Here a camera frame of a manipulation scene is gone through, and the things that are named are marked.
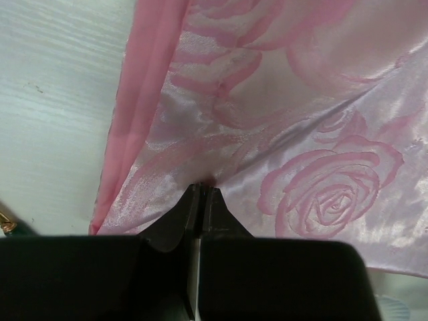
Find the gold fork green handle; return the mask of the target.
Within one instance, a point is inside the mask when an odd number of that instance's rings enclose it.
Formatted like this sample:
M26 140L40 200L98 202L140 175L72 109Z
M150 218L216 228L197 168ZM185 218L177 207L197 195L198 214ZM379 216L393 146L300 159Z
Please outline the gold fork green handle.
M1 202L1 232L5 237L38 236L36 231L18 218L4 202Z

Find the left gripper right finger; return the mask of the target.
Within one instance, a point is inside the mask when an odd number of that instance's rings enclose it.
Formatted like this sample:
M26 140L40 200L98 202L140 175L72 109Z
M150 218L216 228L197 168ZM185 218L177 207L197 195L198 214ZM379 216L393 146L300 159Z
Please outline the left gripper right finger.
M202 320L379 320L364 262L347 243L252 236L209 189L199 272Z

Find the pink satin cloth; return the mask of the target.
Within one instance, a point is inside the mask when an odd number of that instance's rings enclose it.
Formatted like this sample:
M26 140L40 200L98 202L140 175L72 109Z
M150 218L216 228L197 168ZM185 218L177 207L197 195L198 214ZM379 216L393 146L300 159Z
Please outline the pink satin cloth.
M426 1L138 1L89 231L193 183L257 236L427 275Z

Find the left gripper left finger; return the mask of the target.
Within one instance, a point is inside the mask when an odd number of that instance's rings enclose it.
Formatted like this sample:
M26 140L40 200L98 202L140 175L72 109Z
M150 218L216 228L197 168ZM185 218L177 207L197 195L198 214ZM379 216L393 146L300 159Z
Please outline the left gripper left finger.
M2 320L192 320L191 185L137 235L1 239Z

